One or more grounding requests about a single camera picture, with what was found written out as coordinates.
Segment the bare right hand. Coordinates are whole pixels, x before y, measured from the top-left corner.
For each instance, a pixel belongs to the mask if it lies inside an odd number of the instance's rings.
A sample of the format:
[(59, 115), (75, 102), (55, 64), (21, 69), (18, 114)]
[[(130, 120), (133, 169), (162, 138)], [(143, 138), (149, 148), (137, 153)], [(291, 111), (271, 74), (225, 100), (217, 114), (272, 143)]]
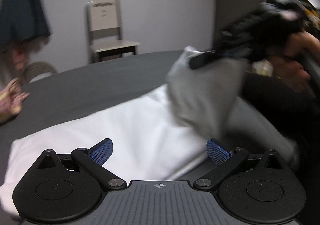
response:
[(302, 65), (302, 57), (305, 55), (310, 55), (319, 63), (319, 40), (303, 31), (289, 37), (282, 53), (268, 58), (273, 66), (273, 74), (295, 92), (304, 91), (310, 80), (310, 74)]

